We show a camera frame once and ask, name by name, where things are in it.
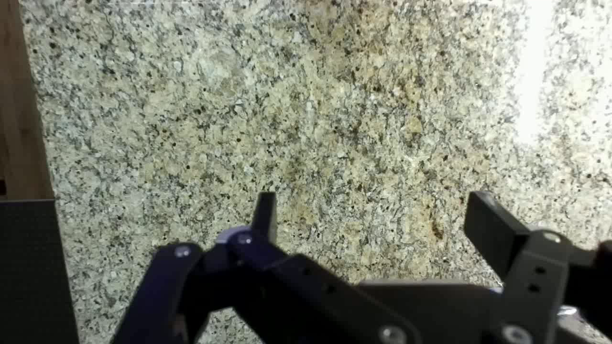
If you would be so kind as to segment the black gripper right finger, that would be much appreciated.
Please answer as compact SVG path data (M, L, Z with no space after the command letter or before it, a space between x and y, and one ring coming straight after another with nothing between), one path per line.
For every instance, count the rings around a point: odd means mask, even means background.
M491 195L470 191L464 235L502 281L487 344L587 344L558 327L562 306L612 336L612 241L579 248L552 229L529 229Z

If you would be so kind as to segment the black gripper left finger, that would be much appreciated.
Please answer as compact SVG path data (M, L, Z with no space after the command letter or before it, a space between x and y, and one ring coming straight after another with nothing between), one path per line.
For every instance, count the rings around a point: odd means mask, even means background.
M208 317L233 309L263 344L422 344L416 327L304 254L273 242L275 197L210 248L158 248L110 344L196 344Z

